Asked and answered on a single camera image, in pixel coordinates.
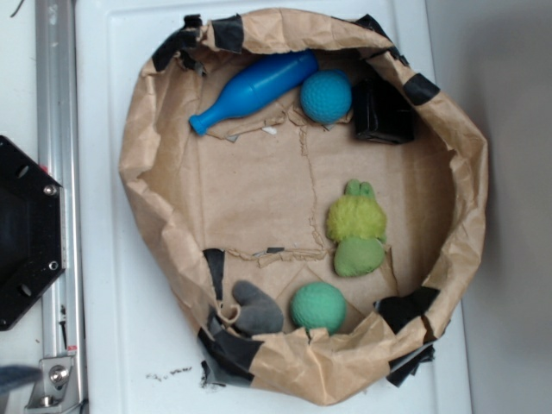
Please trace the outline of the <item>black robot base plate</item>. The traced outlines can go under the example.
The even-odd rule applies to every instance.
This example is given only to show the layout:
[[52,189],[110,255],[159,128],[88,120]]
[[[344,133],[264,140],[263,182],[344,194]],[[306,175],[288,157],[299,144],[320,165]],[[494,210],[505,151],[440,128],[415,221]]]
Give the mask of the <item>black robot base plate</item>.
[[62,186],[1,137],[1,330],[12,329],[64,271]]

